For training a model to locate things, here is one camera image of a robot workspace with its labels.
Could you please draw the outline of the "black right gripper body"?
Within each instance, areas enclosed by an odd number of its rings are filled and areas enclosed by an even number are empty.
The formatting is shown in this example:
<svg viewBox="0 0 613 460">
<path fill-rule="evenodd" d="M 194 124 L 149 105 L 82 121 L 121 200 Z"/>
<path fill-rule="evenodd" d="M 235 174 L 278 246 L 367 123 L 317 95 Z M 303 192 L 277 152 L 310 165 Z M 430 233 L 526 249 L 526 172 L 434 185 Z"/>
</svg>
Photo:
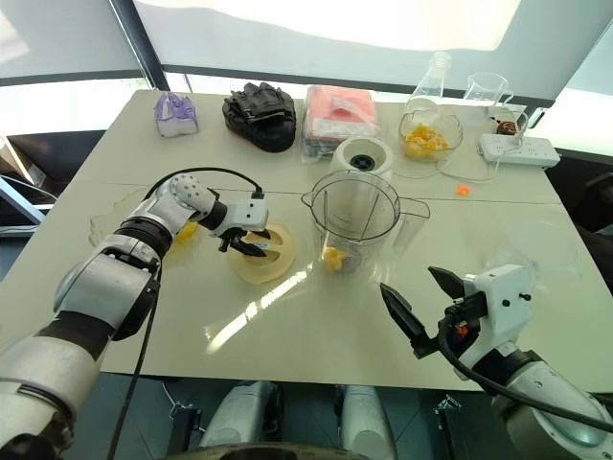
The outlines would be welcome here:
<svg viewBox="0 0 613 460">
<path fill-rule="evenodd" d="M 443 318 L 437 323 L 437 332 L 429 336 L 418 319 L 414 320 L 411 346 L 417 358 L 424 358 L 436 352 L 443 352 L 441 342 L 454 357 L 460 357 L 479 337 L 480 319 L 488 313 L 483 292 L 470 294 L 455 301 L 444 310 Z"/>
</svg>

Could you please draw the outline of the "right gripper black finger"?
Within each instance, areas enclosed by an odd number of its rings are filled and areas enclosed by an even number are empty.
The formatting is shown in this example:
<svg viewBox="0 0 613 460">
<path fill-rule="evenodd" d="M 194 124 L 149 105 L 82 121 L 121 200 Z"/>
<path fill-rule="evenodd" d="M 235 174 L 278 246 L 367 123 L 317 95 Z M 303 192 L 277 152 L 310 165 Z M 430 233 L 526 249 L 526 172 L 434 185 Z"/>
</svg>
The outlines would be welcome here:
<svg viewBox="0 0 613 460">
<path fill-rule="evenodd" d="M 394 288 L 380 283 L 379 290 L 385 307 L 397 326 L 412 344 L 427 340 L 427 332 L 422 323 L 412 313 L 408 301 Z"/>
<path fill-rule="evenodd" d="M 464 280 L 454 272 L 437 266 L 427 268 L 441 290 L 452 300 L 461 299 L 465 296 Z"/>
</svg>

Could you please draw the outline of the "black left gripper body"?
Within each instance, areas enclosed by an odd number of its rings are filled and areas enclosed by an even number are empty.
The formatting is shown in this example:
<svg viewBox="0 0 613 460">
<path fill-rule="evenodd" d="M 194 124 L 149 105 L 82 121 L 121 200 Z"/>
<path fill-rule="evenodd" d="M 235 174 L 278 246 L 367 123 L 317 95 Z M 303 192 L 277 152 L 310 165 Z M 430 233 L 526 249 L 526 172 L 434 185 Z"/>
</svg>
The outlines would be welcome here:
<svg viewBox="0 0 613 460">
<path fill-rule="evenodd" d="M 226 253 L 230 248 L 239 253 L 245 251 L 245 242 L 242 240 L 247 235 L 247 232 L 239 227 L 231 227 L 224 230 L 220 234 L 214 234 L 214 237 L 219 240 L 218 251 Z"/>
</svg>

